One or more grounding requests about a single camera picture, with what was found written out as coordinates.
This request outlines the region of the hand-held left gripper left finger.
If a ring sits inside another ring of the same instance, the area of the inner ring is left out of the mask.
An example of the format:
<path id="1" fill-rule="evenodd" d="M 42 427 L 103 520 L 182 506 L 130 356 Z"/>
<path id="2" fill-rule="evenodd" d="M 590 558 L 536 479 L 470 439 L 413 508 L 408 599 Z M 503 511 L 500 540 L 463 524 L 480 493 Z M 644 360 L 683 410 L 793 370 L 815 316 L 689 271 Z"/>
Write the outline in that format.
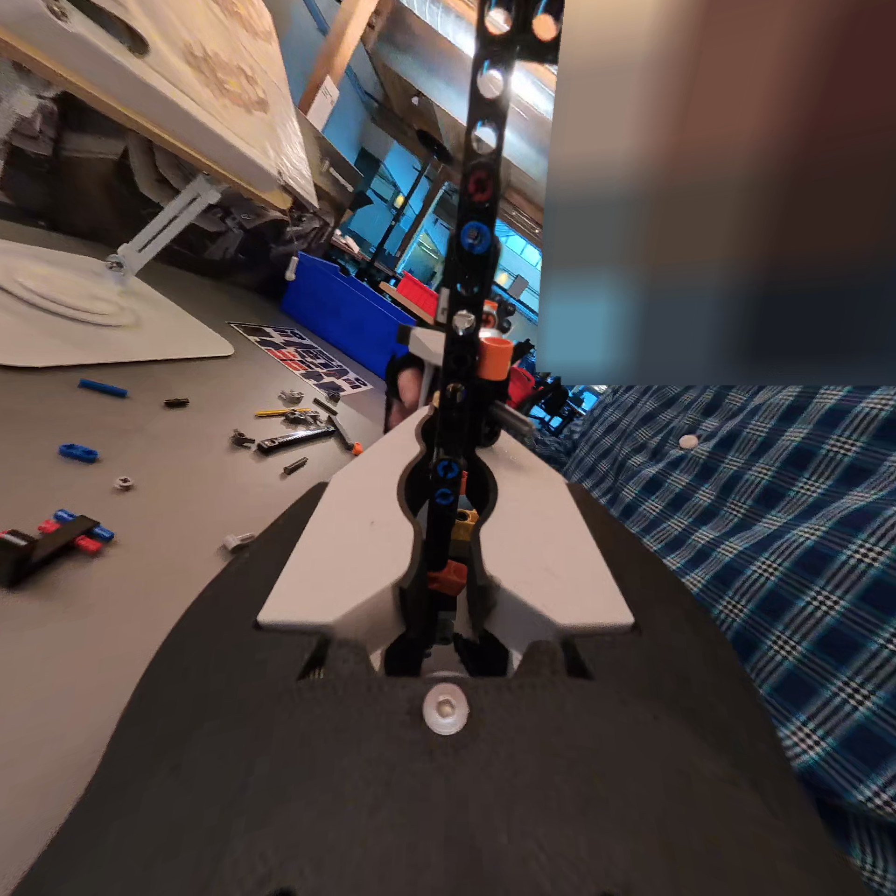
<path id="1" fill-rule="evenodd" d="M 256 621 L 264 630 L 321 633 L 383 651 L 404 628 L 399 581 L 419 526 L 399 486 L 423 455 L 419 409 L 336 473 Z"/>

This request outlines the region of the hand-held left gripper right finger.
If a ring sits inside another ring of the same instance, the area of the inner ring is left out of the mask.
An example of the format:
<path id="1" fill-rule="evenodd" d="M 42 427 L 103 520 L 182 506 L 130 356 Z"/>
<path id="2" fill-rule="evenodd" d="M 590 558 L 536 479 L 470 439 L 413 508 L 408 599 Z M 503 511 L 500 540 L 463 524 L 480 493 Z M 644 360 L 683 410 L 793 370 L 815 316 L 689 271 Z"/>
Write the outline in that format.
<path id="1" fill-rule="evenodd" d="M 633 613 L 563 477 L 506 433 L 476 455 L 488 504 L 469 546 L 472 631 L 518 655 L 534 642 L 631 631 Z"/>

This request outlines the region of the black lego chassis assembly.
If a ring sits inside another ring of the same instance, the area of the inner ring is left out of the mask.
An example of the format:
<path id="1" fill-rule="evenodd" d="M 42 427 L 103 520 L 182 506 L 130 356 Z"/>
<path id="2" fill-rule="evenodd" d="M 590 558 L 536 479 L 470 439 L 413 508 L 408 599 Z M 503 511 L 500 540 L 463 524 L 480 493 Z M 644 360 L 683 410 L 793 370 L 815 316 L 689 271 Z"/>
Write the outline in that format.
<path id="1" fill-rule="evenodd" d="M 436 375 L 439 404 L 422 424 L 422 457 L 409 478 L 411 510 L 426 512 L 420 571 L 401 594 L 407 633 L 428 647 L 447 626 L 455 597 L 431 589 L 449 566 L 462 483 L 476 449 L 498 439 L 511 370 L 512 342 L 483 335 L 501 247 L 496 234 L 502 197 L 505 129 L 511 77 L 518 63 L 555 64 L 565 3 L 478 2 L 469 81 L 458 211 L 445 267 L 448 289 L 444 347 Z"/>

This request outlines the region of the black lego beam with pins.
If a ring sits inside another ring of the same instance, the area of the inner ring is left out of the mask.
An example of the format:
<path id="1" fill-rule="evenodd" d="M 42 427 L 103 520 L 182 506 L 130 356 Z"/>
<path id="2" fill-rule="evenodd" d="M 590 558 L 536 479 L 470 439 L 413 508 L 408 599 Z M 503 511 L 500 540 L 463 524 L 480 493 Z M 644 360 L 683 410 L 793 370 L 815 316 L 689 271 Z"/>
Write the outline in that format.
<path id="1" fill-rule="evenodd" d="M 84 514 L 58 510 L 42 521 L 36 535 L 9 529 L 1 532 L 1 586 L 15 588 L 59 558 L 81 552 L 101 554 L 115 532 Z"/>

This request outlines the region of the black lego axle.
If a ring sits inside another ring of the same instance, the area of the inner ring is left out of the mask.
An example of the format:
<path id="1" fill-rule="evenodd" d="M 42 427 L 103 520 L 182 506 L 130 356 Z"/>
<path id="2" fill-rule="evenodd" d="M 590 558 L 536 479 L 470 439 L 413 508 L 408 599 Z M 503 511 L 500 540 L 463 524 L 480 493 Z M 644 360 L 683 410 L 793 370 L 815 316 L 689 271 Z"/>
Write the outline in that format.
<path id="1" fill-rule="evenodd" d="M 255 444 L 255 451 L 258 454 L 262 454 L 263 456 L 269 456 L 286 449 L 298 447 L 301 444 L 307 444 L 310 442 L 332 438 L 336 434 L 337 429 L 332 425 L 312 429 L 304 429 L 259 440 Z"/>

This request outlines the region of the lego instruction booklet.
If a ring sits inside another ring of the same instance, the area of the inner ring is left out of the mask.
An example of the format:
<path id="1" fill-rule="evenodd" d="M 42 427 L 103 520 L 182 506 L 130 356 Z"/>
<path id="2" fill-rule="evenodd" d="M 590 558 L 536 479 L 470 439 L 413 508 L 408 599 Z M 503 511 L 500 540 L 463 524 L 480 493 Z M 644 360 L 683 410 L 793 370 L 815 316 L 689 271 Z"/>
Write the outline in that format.
<path id="1" fill-rule="evenodd" d="M 256 151 L 279 186 L 318 207 L 270 12 L 259 1 L 138 1 L 134 28 L 160 74 Z"/>

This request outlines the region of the person's right hand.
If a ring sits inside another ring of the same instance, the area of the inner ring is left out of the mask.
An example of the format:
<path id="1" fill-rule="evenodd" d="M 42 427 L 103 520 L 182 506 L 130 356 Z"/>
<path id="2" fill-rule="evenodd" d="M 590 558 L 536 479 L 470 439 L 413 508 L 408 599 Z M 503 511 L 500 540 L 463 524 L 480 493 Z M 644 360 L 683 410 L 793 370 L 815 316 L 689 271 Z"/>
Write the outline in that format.
<path id="1" fill-rule="evenodd" d="M 396 378 L 396 397 L 392 400 L 389 422 L 396 427 L 415 413 L 420 406 L 423 370 L 416 366 L 403 368 Z"/>

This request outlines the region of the red storage bin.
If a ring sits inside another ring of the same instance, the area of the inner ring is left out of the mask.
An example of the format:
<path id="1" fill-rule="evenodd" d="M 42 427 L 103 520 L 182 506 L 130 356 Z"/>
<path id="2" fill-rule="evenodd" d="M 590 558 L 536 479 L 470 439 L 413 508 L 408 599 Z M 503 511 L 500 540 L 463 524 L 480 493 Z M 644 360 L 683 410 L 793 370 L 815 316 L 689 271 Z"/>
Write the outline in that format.
<path id="1" fill-rule="evenodd" d="M 422 314 L 435 318 L 439 303 L 439 294 L 436 291 L 407 271 L 402 272 L 396 289 L 400 296 L 407 299 Z"/>

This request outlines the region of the blue storage bin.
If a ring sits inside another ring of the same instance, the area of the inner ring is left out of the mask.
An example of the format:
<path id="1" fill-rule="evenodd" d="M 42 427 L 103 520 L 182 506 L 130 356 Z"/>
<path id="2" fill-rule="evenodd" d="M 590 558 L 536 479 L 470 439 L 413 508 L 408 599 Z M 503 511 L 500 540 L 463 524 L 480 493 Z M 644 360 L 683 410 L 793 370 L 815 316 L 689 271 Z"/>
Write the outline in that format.
<path id="1" fill-rule="evenodd" d="M 299 329 L 322 338 L 369 373 L 384 379 L 389 362 L 406 354 L 400 327 L 416 320 L 334 264 L 299 253 L 295 278 L 287 283 L 281 311 Z"/>

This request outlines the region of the sticker sheet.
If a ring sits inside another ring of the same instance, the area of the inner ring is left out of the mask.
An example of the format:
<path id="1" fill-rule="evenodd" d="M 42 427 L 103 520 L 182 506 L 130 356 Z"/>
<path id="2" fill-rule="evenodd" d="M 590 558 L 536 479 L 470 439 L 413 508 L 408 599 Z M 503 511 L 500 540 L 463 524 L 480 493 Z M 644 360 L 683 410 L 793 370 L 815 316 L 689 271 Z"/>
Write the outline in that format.
<path id="1" fill-rule="evenodd" d="M 247 322 L 229 322 L 229 327 L 320 392 L 342 397 L 373 388 L 300 330 Z"/>

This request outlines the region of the red office chair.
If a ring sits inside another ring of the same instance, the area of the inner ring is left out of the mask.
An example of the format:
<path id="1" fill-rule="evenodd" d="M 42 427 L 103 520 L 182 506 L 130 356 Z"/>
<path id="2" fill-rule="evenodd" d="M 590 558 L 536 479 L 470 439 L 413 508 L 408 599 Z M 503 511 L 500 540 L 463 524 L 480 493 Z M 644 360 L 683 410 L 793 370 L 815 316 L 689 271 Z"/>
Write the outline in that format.
<path id="1" fill-rule="evenodd" d="M 510 369 L 506 404 L 521 415 L 529 416 L 532 409 L 543 402 L 553 390 L 552 382 L 515 364 Z"/>

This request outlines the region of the person's plaid shirt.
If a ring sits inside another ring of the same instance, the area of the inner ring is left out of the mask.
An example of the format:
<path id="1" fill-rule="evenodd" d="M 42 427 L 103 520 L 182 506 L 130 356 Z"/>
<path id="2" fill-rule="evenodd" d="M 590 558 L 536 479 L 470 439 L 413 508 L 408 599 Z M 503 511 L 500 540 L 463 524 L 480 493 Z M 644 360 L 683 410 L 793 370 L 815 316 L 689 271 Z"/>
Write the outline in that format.
<path id="1" fill-rule="evenodd" d="M 894 894 L 894 386 L 609 386 L 531 446 L 708 610 L 841 851 Z"/>

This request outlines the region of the white book stand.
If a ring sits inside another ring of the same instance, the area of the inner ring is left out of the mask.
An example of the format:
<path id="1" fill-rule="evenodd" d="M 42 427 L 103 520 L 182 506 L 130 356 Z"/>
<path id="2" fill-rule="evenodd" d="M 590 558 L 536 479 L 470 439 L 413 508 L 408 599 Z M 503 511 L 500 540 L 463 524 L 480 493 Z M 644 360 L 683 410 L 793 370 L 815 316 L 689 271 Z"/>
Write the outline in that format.
<path id="1" fill-rule="evenodd" d="M 130 2 L 2 2 L 2 159 L 10 135 L 69 94 L 125 132 L 140 189 L 159 210 L 105 260 L 2 241 L 2 365 L 53 367 L 225 357 L 214 335 L 139 278 L 184 230 L 234 199 L 287 219 L 316 211 L 260 155 L 158 73 Z"/>

